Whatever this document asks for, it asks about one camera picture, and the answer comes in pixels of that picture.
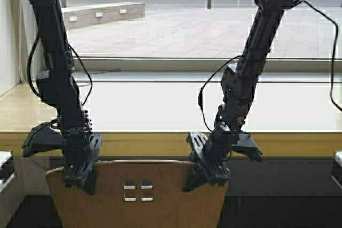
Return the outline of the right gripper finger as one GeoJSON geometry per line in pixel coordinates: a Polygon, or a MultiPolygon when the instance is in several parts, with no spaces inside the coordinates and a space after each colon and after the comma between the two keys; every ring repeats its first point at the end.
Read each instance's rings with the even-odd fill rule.
{"type": "Polygon", "coordinates": [[[205,173],[200,168],[192,168],[183,186],[183,192],[190,192],[208,182],[205,173]]]}

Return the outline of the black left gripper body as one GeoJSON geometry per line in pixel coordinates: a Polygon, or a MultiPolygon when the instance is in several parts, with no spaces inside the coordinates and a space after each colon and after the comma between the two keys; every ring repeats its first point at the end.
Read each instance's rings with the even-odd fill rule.
{"type": "Polygon", "coordinates": [[[99,158],[103,136],[89,129],[67,130],[63,136],[64,184],[67,188],[81,188],[81,180],[87,177],[89,172],[96,171],[95,163],[99,158]]]}

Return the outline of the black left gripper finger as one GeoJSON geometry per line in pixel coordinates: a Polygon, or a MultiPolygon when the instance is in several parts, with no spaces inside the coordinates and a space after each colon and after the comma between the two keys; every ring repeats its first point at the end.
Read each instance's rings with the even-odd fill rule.
{"type": "Polygon", "coordinates": [[[96,192],[96,179],[97,173],[95,170],[89,172],[87,177],[81,180],[81,188],[86,192],[88,195],[94,195],[96,192]]]}

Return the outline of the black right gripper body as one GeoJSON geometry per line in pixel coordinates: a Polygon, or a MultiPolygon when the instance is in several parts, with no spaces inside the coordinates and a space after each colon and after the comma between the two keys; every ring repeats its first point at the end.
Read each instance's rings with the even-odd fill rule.
{"type": "Polygon", "coordinates": [[[227,126],[217,126],[206,136],[202,132],[190,132],[186,141],[191,146],[189,160],[194,168],[204,171],[210,185],[225,185],[230,172],[224,159],[230,152],[230,131],[227,126]]]}

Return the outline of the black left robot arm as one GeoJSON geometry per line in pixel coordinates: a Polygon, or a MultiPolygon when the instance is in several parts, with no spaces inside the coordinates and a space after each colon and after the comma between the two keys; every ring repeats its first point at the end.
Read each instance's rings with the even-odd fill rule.
{"type": "Polygon", "coordinates": [[[46,65],[35,78],[29,78],[29,86],[43,103],[56,110],[57,116],[31,129],[22,144],[22,155],[27,158],[61,150],[65,186],[76,186],[93,195],[102,136],[92,130],[73,77],[74,50],[67,39],[60,0],[28,1],[37,24],[35,44],[42,45],[46,65]]]}

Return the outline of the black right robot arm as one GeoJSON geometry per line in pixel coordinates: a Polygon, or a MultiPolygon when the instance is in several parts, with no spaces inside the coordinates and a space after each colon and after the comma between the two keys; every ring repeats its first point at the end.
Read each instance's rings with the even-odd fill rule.
{"type": "Polygon", "coordinates": [[[230,179],[226,166],[228,154],[236,152],[260,162],[262,152],[252,136],[242,130],[251,109],[257,83],[285,10],[300,0],[254,0],[258,7],[242,54],[236,56],[236,68],[223,64],[221,88],[223,103],[217,109],[214,128],[206,136],[190,132],[187,142],[192,148],[191,170],[184,192],[205,184],[223,186],[230,179]]]}

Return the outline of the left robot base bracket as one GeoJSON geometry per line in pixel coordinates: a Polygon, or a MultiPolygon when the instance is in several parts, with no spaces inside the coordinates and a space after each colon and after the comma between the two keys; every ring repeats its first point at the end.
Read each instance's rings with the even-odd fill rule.
{"type": "Polygon", "coordinates": [[[1,151],[1,193],[15,177],[13,154],[11,151],[1,151]]]}

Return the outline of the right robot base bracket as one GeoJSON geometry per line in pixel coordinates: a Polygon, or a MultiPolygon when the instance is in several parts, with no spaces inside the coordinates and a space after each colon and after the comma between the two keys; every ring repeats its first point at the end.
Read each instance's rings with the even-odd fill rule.
{"type": "Polygon", "coordinates": [[[331,178],[341,188],[341,151],[336,151],[333,157],[331,178]]]}

